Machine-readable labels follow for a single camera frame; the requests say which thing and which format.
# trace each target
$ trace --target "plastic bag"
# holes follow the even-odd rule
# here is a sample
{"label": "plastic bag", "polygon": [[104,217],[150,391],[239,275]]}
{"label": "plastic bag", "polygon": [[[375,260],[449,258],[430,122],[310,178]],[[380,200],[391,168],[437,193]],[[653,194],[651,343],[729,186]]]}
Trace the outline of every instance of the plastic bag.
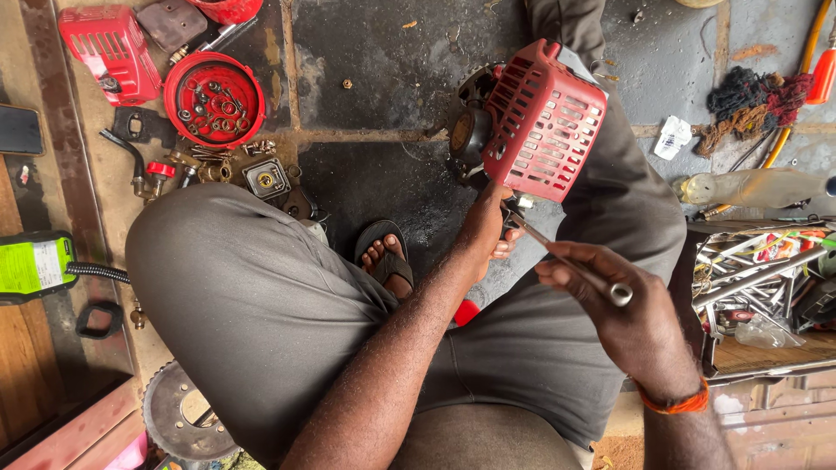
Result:
{"label": "plastic bag", "polygon": [[[775,320],[789,328],[788,320],[783,318]],[[807,342],[801,336],[790,335],[781,330],[760,314],[753,316],[748,323],[738,323],[734,337],[742,345],[755,346],[764,350],[794,348]]]}

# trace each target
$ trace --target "leg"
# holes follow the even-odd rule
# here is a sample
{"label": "leg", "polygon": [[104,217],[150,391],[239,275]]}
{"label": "leg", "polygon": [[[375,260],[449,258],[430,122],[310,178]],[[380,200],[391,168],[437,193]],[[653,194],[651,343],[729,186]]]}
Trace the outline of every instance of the leg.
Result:
{"label": "leg", "polygon": [[[590,64],[604,51],[604,0],[528,0],[535,34],[562,40]],[[600,63],[593,69],[603,72]],[[563,208],[557,239],[609,246],[670,278],[685,239],[673,191],[650,168],[610,82],[599,137]],[[581,447],[600,439],[624,374],[580,305],[530,271],[441,342],[419,411],[468,401],[533,411]],[[442,386],[455,382],[458,388]]]}
{"label": "leg", "polygon": [[137,298],[235,441],[278,461],[395,298],[275,207],[207,183],[131,227]]}

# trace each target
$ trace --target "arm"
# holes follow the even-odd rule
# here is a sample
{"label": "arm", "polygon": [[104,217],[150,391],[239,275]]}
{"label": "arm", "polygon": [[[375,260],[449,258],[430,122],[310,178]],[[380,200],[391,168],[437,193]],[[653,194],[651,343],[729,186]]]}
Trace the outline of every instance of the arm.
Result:
{"label": "arm", "polygon": [[[557,260],[535,268],[542,283],[568,291],[583,305],[609,358],[644,387],[651,401],[665,404],[700,390],[700,373],[659,277],[605,247],[555,242],[548,250],[586,264],[612,283],[633,288],[633,299],[618,308]],[[711,407],[673,415],[645,407],[645,468],[733,469],[731,451]]]}
{"label": "arm", "polygon": [[513,241],[497,245],[499,203],[508,192],[491,185],[482,193],[452,250],[351,360],[293,442],[282,468],[389,466],[456,308],[484,275],[489,258],[505,258],[513,249]]}

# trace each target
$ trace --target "orange handle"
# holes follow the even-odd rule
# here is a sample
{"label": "orange handle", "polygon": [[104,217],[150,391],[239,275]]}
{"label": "orange handle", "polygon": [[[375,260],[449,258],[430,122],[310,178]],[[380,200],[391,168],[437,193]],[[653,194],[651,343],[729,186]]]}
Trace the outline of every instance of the orange handle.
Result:
{"label": "orange handle", "polygon": [[827,49],[818,59],[813,71],[813,89],[807,95],[808,105],[821,105],[830,98],[833,78],[836,75],[836,49]]}

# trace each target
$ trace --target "hand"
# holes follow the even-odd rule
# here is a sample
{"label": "hand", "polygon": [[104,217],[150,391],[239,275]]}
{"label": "hand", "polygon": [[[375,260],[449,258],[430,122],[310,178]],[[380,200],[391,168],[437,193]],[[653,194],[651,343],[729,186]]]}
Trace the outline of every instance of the hand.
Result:
{"label": "hand", "polygon": [[700,390],[700,374],[661,278],[607,247],[554,242],[548,251],[585,264],[611,283],[626,283],[633,289],[630,303],[616,307],[573,268],[556,259],[534,268],[541,283],[567,291],[580,302],[609,358],[638,381],[651,400],[664,404]]}
{"label": "hand", "polygon": [[457,247],[464,250],[463,260],[476,271],[476,281],[485,277],[488,262],[505,259],[516,247],[522,232],[509,229],[502,234],[502,199],[511,197],[513,190],[491,181],[479,199],[467,212],[465,222],[456,238]]}

